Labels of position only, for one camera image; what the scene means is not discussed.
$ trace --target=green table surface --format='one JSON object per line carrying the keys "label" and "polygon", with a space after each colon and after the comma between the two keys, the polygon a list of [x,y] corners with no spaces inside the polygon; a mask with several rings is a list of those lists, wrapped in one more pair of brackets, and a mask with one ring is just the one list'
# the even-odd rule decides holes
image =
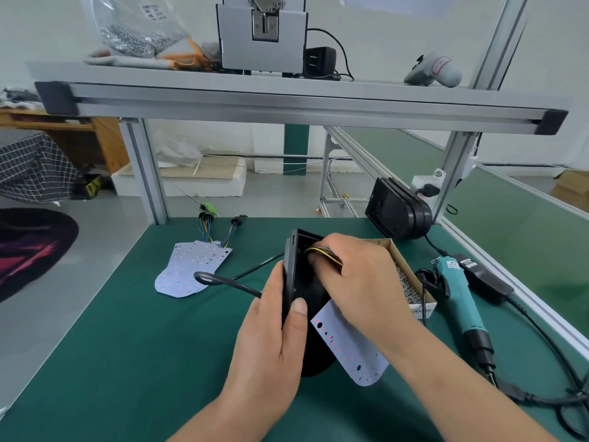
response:
{"label": "green table surface", "polygon": [[[343,129],[408,184],[441,163],[439,148],[400,130]],[[589,220],[480,168],[450,203],[453,224],[589,337]]]}
{"label": "green table surface", "polygon": [[[338,231],[380,237],[367,219],[247,219],[232,237],[234,249],[218,269],[233,275],[284,251],[294,228],[320,235]],[[228,229],[216,219],[215,229]],[[154,290],[174,243],[199,236],[195,219],[150,226],[96,298],[0,421],[2,442],[164,441],[221,391],[237,331],[251,302],[225,286],[175,299]],[[450,251],[459,245],[431,231]],[[399,242],[412,269],[436,254],[423,241]],[[246,278],[261,289],[271,266]],[[495,345],[498,374],[526,390],[559,397],[568,386],[553,353],[526,321],[506,306],[475,301]],[[460,335],[443,304],[428,327],[453,350]],[[579,372],[589,367],[551,329]],[[548,409],[526,409],[561,440],[573,440]],[[304,378],[287,414],[268,441],[440,440],[415,395],[389,367],[379,383],[357,386],[337,363]]]}

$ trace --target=checkered cloth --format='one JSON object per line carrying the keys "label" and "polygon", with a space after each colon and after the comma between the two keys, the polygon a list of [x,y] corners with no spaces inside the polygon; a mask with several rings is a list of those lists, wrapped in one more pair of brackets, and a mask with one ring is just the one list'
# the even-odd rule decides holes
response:
{"label": "checkered cloth", "polygon": [[38,130],[0,130],[0,195],[29,203],[69,199],[77,171]]}

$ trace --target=white wall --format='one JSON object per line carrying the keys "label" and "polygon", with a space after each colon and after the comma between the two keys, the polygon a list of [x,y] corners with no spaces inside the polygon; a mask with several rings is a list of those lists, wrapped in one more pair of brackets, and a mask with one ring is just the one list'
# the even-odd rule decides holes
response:
{"label": "white wall", "polygon": [[[358,79],[401,81],[422,53],[438,50],[451,56],[467,85],[488,42],[503,0],[457,0],[440,21],[420,20],[340,6],[339,0],[307,0],[309,26],[332,32],[344,44],[350,69]],[[177,0],[184,21],[197,41],[215,41],[214,6],[220,0]],[[589,169],[589,0],[531,0],[531,19],[503,89],[574,96],[573,109],[556,137],[485,134],[481,161],[575,164]],[[77,60],[94,47],[78,0],[3,0],[0,32],[0,85],[31,85],[23,62],[35,59]],[[337,68],[343,56],[331,38],[310,32],[309,46],[333,46]],[[282,152],[276,127],[250,124],[154,121],[152,127],[194,136],[202,149]],[[446,132],[418,132],[445,144]],[[262,136],[263,142],[256,143]],[[320,154],[323,132],[312,127],[309,153]]]}

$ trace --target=green pillar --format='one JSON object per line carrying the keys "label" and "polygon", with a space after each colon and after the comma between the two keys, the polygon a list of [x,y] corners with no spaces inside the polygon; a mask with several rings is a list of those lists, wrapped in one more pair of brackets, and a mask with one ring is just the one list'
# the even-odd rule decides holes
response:
{"label": "green pillar", "polygon": [[[306,155],[309,150],[309,126],[299,124],[284,125],[284,153],[287,155]],[[305,175],[306,158],[285,158],[284,175]]]}

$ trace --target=forearm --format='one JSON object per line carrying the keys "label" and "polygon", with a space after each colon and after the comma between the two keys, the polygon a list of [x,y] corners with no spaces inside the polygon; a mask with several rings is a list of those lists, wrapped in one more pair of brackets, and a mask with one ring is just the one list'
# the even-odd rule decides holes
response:
{"label": "forearm", "polygon": [[259,442],[269,428],[248,419],[221,398],[210,402],[182,426],[168,442]]}
{"label": "forearm", "polygon": [[446,442],[555,439],[421,325],[376,345],[428,410]]}

